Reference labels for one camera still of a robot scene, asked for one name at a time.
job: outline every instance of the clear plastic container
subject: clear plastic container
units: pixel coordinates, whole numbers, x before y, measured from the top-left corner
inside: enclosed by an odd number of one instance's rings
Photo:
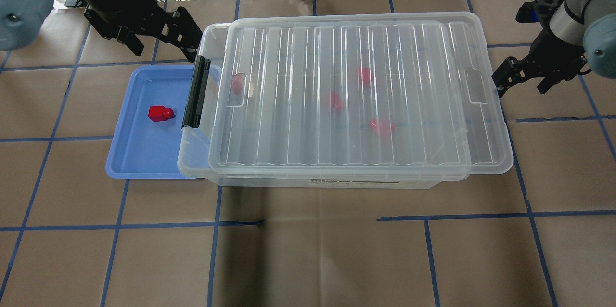
[[[427,188],[513,164],[472,13],[243,19],[209,27],[200,54],[224,55],[222,79],[200,127],[183,128],[183,175]]]

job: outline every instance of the red object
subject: red object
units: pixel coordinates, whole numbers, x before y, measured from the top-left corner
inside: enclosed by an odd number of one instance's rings
[[[396,130],[396,126],[389,120],[372,120],[370,121],[370,127],[374,134],[380,138],[391,138],[394,130]]]
[[[374,75],[372,75],[372,73],[370,72],[370,69],[368,68],[359,68],[357,70],[357,75],[359,76],[359,80],[361,81],[361,83],[364,86],[370,86],[370,83],[372,82],[372,79],[374,78]]]
[[[175,116],[176,114],[173,113],[173,110],[165,106],[150,106],[150,111],[148,112],[148,118],[152,121],[166,121]]]
[[[231,75],[231,90],[237,96],[241,95],[242,90],[244,90],[244,76],[246,76],[245,73]]]
[[[330,107],[332,110],[342,110],[343,109],[343,101],[340,100],[338,94],[331,92],[330,93]]]

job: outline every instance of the transparent lid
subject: transparent lid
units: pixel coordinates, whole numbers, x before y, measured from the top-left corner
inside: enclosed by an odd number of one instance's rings
[[[231,24],[209,150],[241,176],[502,173],[513,154],[471,13]]]

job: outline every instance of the black handle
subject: black handle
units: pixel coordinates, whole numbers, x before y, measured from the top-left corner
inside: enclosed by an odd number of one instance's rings
[[[207,77],[209,77],[209,66],[211,61],[202,55],[198,55],[194,61],[193,77],[191,82],[191,92],[186,103],[182,127],[188,125],[193,128],[199,127],[203,101],[205,100],[205,89],[207,87]]]

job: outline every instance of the blue tray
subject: blue tray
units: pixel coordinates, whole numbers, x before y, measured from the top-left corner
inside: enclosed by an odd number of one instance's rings
[[[178,171],[182,118],[193,65],[142,66],[132,73],[117,119],[105,171],[113,178],[185,179]],[[220,79],[212,68],[211,77]],[[163,105],[175,118],[153,122],[150,106]]]

